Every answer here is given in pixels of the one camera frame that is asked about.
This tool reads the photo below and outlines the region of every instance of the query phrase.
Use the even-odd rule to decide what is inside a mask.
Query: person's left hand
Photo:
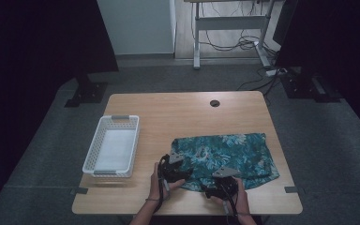
[[[151,186],[150,186],[150,194],[148,195],[148,199],[151,200],[158,200],[159,199],[159,180],[158,180],[158,164],[159,163],[155,163],[154,165],[154,173],[151,175]],[[182,186],[184,183],[186,182],[185,179],[181,179],[178,180],[174,183],[168,183],[169,185],[169,189],[173,190],[176,188],[179,188],[180,186]],[[163,185],[163,198],[168,196],[168,192],[165,188],[165,185]]]

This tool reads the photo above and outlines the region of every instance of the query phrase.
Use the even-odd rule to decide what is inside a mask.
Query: wooden floor
[[[195,4],[185,3],[181,0],[176,0],[176,42],[175,42],[175,58],[190,59],[193,57],[193,43],[195,34],[191,29],[194,25],[195,18]],[[217,16],[247,16],[249,13],[252,15],[265,15],[268,7],[268,2],[262,2],[255,4],[254,10],[251,12],[253,1],[241,1],[241,2],[216,2],[216,3],[204,3],[200,7],[200,16],[205,17],[217,17]],[[273,50],[278,51],[280,46],[273,41],[273,35],[278,21],[278,16],[282,8],[283,1],[277,1],[274,4],[271,20],[268,26],[265,43]],[[220,30],[220,31],[208,31],[207,35],[210,38],[211,43],[218,46],[234,46],[238,43],[238,39],[242,36],[260,36],[260,30]],[[200,32],[200,42],[209,42],[206,32]],[[232,51],[221,52],[215,50],[212,46],[207,44],[201,44],[201,58],[220,58],[220,57],[236,57],[236,58],[248,58],[258,57],[256,50],[242,50],[236,48]]]

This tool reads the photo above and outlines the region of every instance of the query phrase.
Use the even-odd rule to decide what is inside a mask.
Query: white plastic basket
[[[139,131],[137,115],[102,116],[83,164],[83,172],[95,177],[130,177]]]

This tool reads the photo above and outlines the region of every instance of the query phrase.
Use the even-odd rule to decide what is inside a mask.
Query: white wall
[[[174,53],[174,0],[97,0],[115,54]]]

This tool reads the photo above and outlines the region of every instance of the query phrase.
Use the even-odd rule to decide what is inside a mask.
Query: teal floral fabric
[[[265,144],[264,133],[201,136],[175,139],[172,152],[185,157],[181,171],[194,171],[181,188],[200,191],[212,187],[212,173],[222,166],[241,172],[245,189],[256,188],[279,177]]]

